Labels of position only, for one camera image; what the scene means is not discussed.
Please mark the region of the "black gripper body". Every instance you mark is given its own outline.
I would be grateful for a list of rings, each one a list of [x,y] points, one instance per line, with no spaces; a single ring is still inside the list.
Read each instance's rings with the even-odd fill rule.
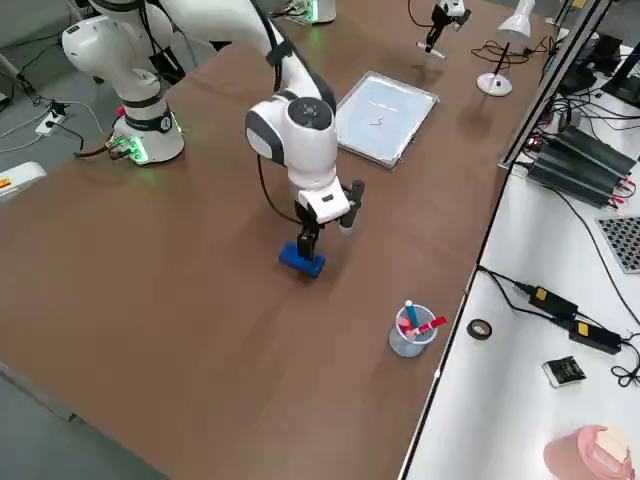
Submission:
[[[443,30],[448,25],[453,25],[455,30],[459,30],[470,18],[471,10],[445,10],[435,7],[432,12],[433,28],[437,31]]]
[[[303,205],[299,201],[294,201],[294,211],[298,218],[299,224],[303,228],[320,227],[317,214],[310,204]]]

